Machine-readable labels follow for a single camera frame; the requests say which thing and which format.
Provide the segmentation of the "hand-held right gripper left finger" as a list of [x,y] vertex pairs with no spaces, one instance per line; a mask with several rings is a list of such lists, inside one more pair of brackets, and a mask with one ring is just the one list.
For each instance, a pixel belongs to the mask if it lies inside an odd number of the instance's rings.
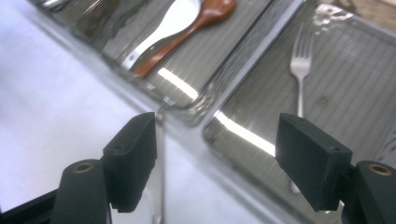
[[103,150],[107,196],[119,213],[133,212],[157,159],[155,113],[130,119]]

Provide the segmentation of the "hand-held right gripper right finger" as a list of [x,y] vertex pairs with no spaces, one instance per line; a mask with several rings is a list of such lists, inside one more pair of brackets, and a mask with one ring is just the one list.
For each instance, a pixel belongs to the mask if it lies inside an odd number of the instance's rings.
[[279,115],[276,160],[314,211],[336,210],[352,151],[307,119]]

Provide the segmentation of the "silver metal knife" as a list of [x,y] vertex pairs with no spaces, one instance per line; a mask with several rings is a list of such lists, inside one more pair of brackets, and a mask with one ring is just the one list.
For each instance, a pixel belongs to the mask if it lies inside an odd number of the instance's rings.
[[158,204],[156,207],[156,224],[165,224],[164,214],[164,140],[163,140],[163,114],[158,112],[156,115],[156,128],[157,128],[157,147],[158,147],[158,159],[157,159],[157,174],[158,174]]

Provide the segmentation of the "silver metal fork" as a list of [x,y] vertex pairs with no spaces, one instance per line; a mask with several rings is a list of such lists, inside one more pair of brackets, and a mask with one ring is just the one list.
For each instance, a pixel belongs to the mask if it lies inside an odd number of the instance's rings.
[[299,26],[290,56],[290,72],[298,83],[297,116],[304,116],[304,79],[310,74],[314,39],[307,26]]

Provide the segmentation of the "white ceramic spoon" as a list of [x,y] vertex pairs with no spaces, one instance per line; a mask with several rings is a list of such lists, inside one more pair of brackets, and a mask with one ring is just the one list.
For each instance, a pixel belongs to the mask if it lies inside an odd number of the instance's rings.
[[200,9],[200,0],[175,0],[165,12],[158,27],[125,57],[120,66],[126,70],[131,69],[151,46],[187,29],[198,17]]

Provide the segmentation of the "brown wooden spoon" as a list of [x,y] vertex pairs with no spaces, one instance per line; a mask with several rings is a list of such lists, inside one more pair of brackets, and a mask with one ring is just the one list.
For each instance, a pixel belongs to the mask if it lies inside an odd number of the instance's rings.
[[141,78],[145,78],[162,59],[170,55],[172,51],[187,40],[194,32],[229,18],[236,9],[236,5],[237,0],[205,0],[202,3],[197,19],[192,25],[161,49],[147,57],[145,61],[134,69],[134,73]]

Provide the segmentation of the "white table sheet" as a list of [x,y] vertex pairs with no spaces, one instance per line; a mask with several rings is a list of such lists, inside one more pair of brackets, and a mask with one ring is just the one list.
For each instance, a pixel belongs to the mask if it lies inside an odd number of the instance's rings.
[[[131,117],[159,108],[30,3],[0,0],[0,209],[56,189],[67,165],[100,157]],[[161,129],[166,224],[276,224],[198,128],[166,113]]]

